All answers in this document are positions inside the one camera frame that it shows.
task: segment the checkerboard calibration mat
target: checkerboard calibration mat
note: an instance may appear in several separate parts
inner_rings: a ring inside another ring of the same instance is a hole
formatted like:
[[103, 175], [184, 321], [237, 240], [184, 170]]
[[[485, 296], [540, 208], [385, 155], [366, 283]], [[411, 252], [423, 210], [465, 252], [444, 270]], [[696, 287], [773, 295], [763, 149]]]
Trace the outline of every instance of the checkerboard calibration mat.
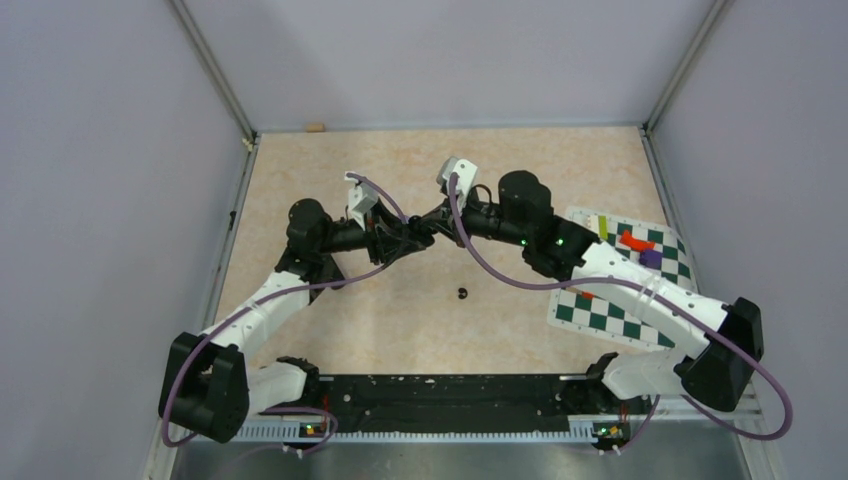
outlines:
[[[638, 240], [655, 242], [654, 250], [662, 253], [662, 277], [687, 290], [698, 291], [686, 246], [671, 228], [586, 208], [571, 207], [565, 218], [595, 230], [603, 240], [634, 262], [639, 261], [639, 252], [620, 242], [625, 231], [629, 230]], [[674, 346], [668, 337], [621, 308], [577, 289], [551, 292], [548, 324], [647, 351]]]

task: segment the gray wall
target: gray wall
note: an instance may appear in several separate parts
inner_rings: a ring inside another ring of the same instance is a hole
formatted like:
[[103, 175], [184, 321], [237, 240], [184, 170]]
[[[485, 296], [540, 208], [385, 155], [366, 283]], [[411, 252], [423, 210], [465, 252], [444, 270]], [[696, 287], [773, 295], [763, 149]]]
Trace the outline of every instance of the gray wall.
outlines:
[[704, 290], [763, 309], [793, 479], [845, 478], [846, 20], [839, 0], [736, 2], [658, 132]]
[[243, 167], [162, 0], [0, 7], [0, 478], [139, 478]]
[[710, 0], [188, 0], [254, 126], [642, 122]]

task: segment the beige speckled floor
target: beige speckled floor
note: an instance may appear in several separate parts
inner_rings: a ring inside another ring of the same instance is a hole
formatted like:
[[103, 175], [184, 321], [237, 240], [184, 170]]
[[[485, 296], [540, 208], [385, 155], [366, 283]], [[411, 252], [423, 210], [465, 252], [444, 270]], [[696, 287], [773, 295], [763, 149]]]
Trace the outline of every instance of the beige speckled floor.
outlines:
[[[634, 127], [425, 130], [263, 135], [248, 189], [218, 320], [264, 281], [286, 243], [295, 201], [318, 199], [343, 215], [346, 170], [385, 188], [405, 213], [442, 201], [434, 179], [451, 155], [480, 167], [494, 187], [511, 170], [534, 172], [563, 214], [579, 205], [665, 223], [639, 134]], [[476, 244], [485, 258], [520, 280], [548, 282], [516, 247]], [[352, 276], [373, 268], [365, 252], [337, 256]], [[465, 287], [469, 296], [457, 298]], [[277, 332], [254, 364], [282, 355], [306, 357], [326, 373], [582, 372], [626, 347], [546, 324], [548, 292], [501, 284], [467, 251], [438, 238], [380, 275], [326, 291]]]

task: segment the red block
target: red block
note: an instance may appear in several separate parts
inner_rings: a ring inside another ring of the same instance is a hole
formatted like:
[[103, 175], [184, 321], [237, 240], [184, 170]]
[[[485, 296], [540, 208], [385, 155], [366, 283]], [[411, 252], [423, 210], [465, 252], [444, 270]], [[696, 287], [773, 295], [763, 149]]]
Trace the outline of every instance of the red block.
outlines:
[[633, 238], [633, 235], [630, 233], [630, 230], [625, 230], [624, 233], [621, 234], [621, 238], [619, 239], [622, 245], [630, 247], [637, 252], [644, 252], [645, 250], [650, 250], [654, 248], [656, 245], [655, 242], [645, 242], [642, 240], [638, 240]]

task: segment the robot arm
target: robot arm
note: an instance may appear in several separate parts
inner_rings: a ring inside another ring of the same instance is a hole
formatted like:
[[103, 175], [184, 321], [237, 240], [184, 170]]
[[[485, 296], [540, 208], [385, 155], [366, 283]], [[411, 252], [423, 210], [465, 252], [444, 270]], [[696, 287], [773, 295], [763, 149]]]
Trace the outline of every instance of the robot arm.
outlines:
[[[458, 176], [457, 204], [469, 235], [522, 247], [522, 258], [534, 271], [559, 281], [615, 277], [643, 285], [688, 309], [755, 359], [762, 357], [760, 312], [753, 303], [740, 298], [732, 306], [723, 304], [628, 261], [591, 230], [555, 215], [550, 190], [532, 173], [504, 175], [497, 189], [500, 203], [479, 199], [476, 173], [474, 164], [452, 157], [437, 177], [447, 195], [449, 179]], [[372, 263], [386, 266], [433, 245], [436, 234], [462, 246], [447, 199], [423, 216], [400, 219], [383, 206], [377, 192], [357, 182], [349, 192], [346, 212], [349, 218], [333, 221], [316, 200], [300, 200], [291, 207], [288, 243], [280, 261], [262, 287], [229, 317], [238, 319], [215, 336], [190, 365], [173, 404], [173, 423], [226, 442], [247, 415], [301, 398], [307, 379], [305, 362], [284, 357], [256, 370], [248, 369], [247, 363], [288, 317], [321, 294], [321, 285], [343, 280], [333, 253], [367, 250]], [[308, 285], [312, 289], [284, 293]], [[620, 400], [688, 393], [714, 409], [735, 409], [753, 373], [741, 358], [645, 291], [609, 284], [581, 288], [654, 326], [676, 345], [668, 351], [641, 355], [604, 355], [589, 367], [587, 380], [602, 382]], [[212, 330], [210, 327], [199, 336], [183, 333], [172, 343], [160, 416], [178, 370]]]
[[[452, 174], [457, 186], [467, 185], [463, 175], [476, 167], [451, 159], [437, 179], [446, 189]], [[655, 327], [675, 343], [668, 351], [640, 355], [605, 355], [589, 369], [589, 376], [622, 400], [641, 395], [688, 394], [720, 411], [732, 411], [753, 374], [753, 369], [723, 345], [707, 337], [668, 307], [654, 301], [661, 295], [687, 310], [711, 329], [729, 338], [756, 360], [762, 358], [763, 340], [759, 308], [739, 298], [733, 305], [698, 295], [662, 278], [658, 272], [622, 257], [592, 231], [554, 215], [550, 190], [526, 171], [511, 172], [498, 183], [500, 204], [481, 202], [470, 189], [457, 188], [462, 223], [469, 235], [520, 245], [522, 257], [536, 272], [560, 281], [614, 277], [644, 289], [635, 291], [614, 284], [581, 286]], [[424, 223], [461, 244], [447, 201], [425, 215]]]

